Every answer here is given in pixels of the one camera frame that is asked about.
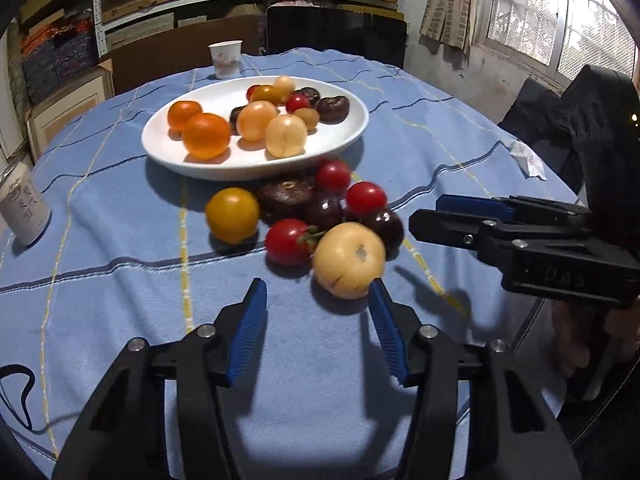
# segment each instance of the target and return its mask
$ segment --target oval plate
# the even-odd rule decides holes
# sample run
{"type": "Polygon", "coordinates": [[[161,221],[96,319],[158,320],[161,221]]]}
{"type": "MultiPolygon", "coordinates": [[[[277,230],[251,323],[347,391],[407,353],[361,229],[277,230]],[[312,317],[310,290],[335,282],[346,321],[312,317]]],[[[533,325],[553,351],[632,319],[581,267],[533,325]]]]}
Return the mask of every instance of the oval plate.
{"type": "MultiPolygon", "coordinates": [[[[306,138],[305,151],[289,158],[273,158],[264,146],[238,145],[241,137],[231,136],[228,153],[214,161],[197,162],[190,159],[181,140],[172,139],[166,115],[175,101],[197,101],[205,112],[217,114],[228,120],[231,110],[246,102],[246,90],[251,85],[272,84],[276,76],[243,77],[221,81],[183,94],[160,108],[146,122],[142,130],[142,145],[147,155],[154,161],[175,173],[205,180],[250,180],[289,171],[297,171],[312,166],[321,157],[335,156],[353,143],[369,123],[369,111],[360,98],[335,85],[292,77],[296,88],[311,86],[322,97],[344,95],[350,101],[347,118],[340,124],[318,124],[314,134],[306,138]]],[[[284,107],[280,113],[286,113],[284,107]]]]}

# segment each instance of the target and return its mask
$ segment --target table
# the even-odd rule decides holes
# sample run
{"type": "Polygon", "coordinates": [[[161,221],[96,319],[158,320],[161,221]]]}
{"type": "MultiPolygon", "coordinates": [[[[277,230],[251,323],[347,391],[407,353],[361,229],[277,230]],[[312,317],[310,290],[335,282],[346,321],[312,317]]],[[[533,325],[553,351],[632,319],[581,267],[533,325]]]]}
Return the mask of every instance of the table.
{"type": "MultiPolygon", "coordinates": [[[[328,50],[243,56],[243,76],[288,74],[331,82],[370,111],[362,138],[344,152],[354,177],[380,184],[403,218],[433,208],[442,193],[522,194],[574,202],[548,180],[525,178],[505,143],[513,137],[444,92],[396,67],[328,50]]],[[[232,451],[245,479],[391,478],[412,412],[413,390],[389,376],[366,300],[345,302],[309,274],[274,272],[261,241],[229,253],[211,240],[206,201],[223,184],[178,176],[148,160],[145,121],[165,103],[215,83],[212,68],[168,76],[116,96],[77,118],[33,171],[52,207],[44,236],[25,250],[0,240],[0,365],[36,373],[28,399],[35,433],[0,403],[0,414],[50,475],[82,406],[126,342],[180,339],[245,294],[268,287],[261,357],[222,403],[232,451]]],[[[501,337],[545,385],[557,413],[564,383],[550,358],[544,302],[507,294],[498,270],[472,253],[421,244],[408,234],[386,266],[395,301],[460,342],[501,337]]],[[[24,379],[2,382],[18,407],[24,379]]],[[[452,478],[464,470],[468,388],[459,392],[452,478]]],[[[168,449],[180,476],[175,387],[167,392],[168,449]]]]}

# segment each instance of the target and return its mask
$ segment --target window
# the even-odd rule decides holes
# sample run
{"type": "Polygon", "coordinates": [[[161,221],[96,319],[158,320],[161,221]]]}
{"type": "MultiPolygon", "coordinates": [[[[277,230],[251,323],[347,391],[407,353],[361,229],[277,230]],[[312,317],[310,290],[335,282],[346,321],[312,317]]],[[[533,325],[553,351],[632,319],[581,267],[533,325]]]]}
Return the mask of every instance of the window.
{"type": "Polygon", "coordinates": [[[636,46],[609,0],[486,0],[485,7],[485,43],[562,84],[585,64],[633,75],[636,46]]]}

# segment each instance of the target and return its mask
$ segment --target can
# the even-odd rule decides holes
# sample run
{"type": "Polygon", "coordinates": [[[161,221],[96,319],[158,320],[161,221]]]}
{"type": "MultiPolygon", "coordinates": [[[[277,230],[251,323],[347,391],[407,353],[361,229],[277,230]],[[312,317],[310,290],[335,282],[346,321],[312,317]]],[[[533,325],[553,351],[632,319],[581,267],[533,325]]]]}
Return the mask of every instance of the can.
{"type": "Polygon", "coordinates": [[[29,167],[17,158],[0,173],[0,214],[25,246],[37,240],[51,218],[51,209],[33,187],[29,167]]]}

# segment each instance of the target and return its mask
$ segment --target hand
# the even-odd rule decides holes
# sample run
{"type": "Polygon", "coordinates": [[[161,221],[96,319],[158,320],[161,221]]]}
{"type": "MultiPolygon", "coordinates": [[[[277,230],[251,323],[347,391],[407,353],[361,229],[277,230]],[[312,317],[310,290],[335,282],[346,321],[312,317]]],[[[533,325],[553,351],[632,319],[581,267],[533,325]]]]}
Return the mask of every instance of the hand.
{"type": "MultiPolygon", "coordinates": [[[[558,341],[559,367],[570,377],[576,368],[589,365],[587,341],[593,325],[593,309],[556,301],[551,321],[558,341]]],[[[620,359],[631,359],[640,344],[640,298],[631,308],[611,310],[607,314],[604,330],[610,336],[623,340],[620,359]]]]}

